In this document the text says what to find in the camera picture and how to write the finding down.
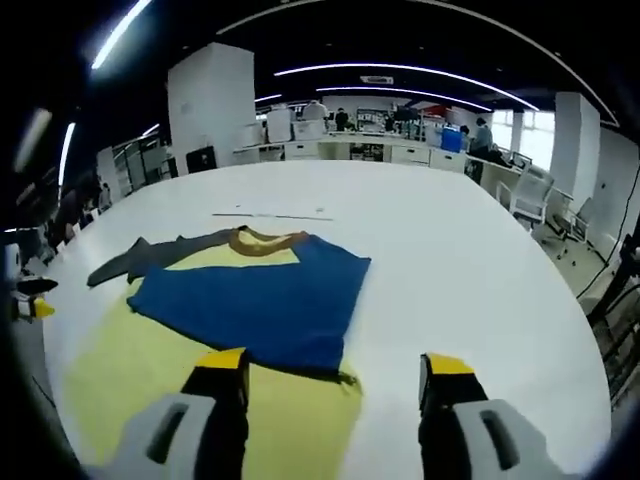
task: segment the gray garment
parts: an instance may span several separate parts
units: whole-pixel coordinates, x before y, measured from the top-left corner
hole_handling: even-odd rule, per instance
[[[101,211],[107,210],[111,206],[111,191],[106,188],[100,192],[98,197],[98,208]]]
[[[127,282],[131,283],[144,277],[151,266],[165,268],[201,250],[228,243],[231,232],[230,229],[220,230],[196,238],[179,236],[173,242],[154,245],[140,237],[125,253],[112,258],[89,275],[87,285],[95,287],[124,273],[127,274]]]
[[[493,147],[493,134],[486,125],[482,125],[478,128],[476,138],[471,141],[471,147],[469,150],[479,150],[484,147],[487,147],[489,150]]]

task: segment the blue container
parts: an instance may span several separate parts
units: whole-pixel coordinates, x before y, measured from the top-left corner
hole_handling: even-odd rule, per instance
[[[462,132],[451,128],[443,128],[440,148],[449,152],[459,153],[462,150]]]

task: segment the air vent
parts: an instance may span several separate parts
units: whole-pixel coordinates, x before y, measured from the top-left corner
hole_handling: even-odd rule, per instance
[[[376,77],[376,76],[362,76],[360,79],[364,83],[371,85],[393,85],[393,77]]]

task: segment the white pillar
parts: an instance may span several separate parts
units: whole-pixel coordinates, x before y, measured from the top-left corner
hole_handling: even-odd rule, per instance
[[[520,144],[522,143],[522,127],[524,125],[524,113],[513,112],[513,125],[511,129],[511,146],[509,150],[512,152],[520,151]]]
[[[257,151],[235,155],[238,132],[256,121],[253,53],[211,43],[169,70],[169,125],[178,175],[187,153],[213,146],[218,167],[257,162]]]
[[[113,159],[113,149],[111,147],[107,147],[100,150],[96,157],[96,171],[100,177],[100,188],[102,188],[103,183],[109,185],[111,201],[116,203],[123,197],[123,194],[120,188],[118,172],[116,171],[116,164]]]
[[[556,94],[551,175],[555,185],[573,196],[580,208],[593,197],[600,156],[600,114],[581,94]]]

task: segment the drawer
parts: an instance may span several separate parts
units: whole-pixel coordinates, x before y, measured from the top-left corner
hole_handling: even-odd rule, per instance
[[[285,160],[319,159],[320,149],[317,142],[291,143],[284,146]]]
[[[453,153],[436,149],[431,150],[431,168],[464,173],[466,163],[467,155],[464,153]]]
[[[391,147],[391,163],[429,165],[429,150],[415,147]]]

